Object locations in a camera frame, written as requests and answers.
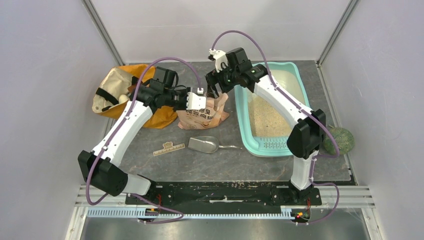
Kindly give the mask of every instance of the white panel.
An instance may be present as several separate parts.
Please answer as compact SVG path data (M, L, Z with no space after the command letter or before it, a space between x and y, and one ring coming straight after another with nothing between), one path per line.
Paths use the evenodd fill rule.
M349 0L92 0L126 63L161 57L208 61L215 38L227 30L251 35L269 60L316 60ZM241 35L225 36L218 49L246 49Z
M114 60L79 0L0 4L0 238L64 239Z
M360 1L323 71L386 239L422 239L424 1Z

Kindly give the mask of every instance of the round green cactus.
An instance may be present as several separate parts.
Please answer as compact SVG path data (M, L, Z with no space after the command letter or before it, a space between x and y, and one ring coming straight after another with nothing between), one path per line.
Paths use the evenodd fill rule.
M334 137L335 142L338 145L338 149L340 149L340 155L347 154L354 148L355 139L349 130L342 127L332 127L329 129L329 132ZM329 136L325 136L323 144L325 150L327 150L329 154L336 154L336 150L334 149L333 143L331 142Z

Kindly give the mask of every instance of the metal scoop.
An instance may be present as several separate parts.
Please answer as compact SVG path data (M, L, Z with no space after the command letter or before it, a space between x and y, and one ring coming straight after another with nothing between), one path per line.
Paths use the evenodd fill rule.
M235 145L220 145L218 139L214 136L193 136L188 140L188 148L199 152L211 154L218 149L241 149Z

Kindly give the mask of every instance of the gray tabletop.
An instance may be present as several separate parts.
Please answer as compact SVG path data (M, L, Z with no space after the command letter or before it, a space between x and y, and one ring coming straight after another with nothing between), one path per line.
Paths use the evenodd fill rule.
M322 109L327 124L332 124L323 86L313 61L293 61L299 69L309 104L312 109ZM214 65L212 62L193 62L197 72L204 76ZM179 84L196 86L196 78L182 63L168 62L159 66L172 69L179 75ZM288 181L292 175L293 157L257 157L243 146L237 120L234 91L228 93L225 111L230 116L219 126L204 130L180 129L178 119L164 129L142 128L129 145L120 165L131 174L140 174L154 181ZM222 145L237 145L242 149L219 149L212 154L187 148L189 138L214 136ZM184 143L186 148L153 156L163 149L162 144ZM320 158L316 162L316 181L349 181L345 158Z

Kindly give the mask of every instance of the floor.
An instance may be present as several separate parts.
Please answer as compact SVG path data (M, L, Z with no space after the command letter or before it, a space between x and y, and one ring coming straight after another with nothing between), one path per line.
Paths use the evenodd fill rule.
M294 61L303 81L312 109L322 109L327 124L333 124L324 89L314 61ZM214 64L193 62L199 75L210 72ZM196 78L182 63L158 64L178 72L179 84L196 86ZM164 129L142 128L129 145L120 168L131 174L140 174L153 181L288 181L292 175L293 157L256 157L244 147L236 115L234 92L230 92L225 111L230 114L221 125L205 130L180 129L178 119ZM162 144L188 145L190 137L214 136L222 145L237 145L243 149L220 149L215 153L197 152L187 147L153 156L163 149ZM345 158L320 159L316 163L315 181L349 181Z
M328 210L312 209L322 218ZM283 219L196 219L143 225L133 218L87 218L82 240L222 240L222 239L314 239L369 240L361 209L338 209L324 222L295 226Z

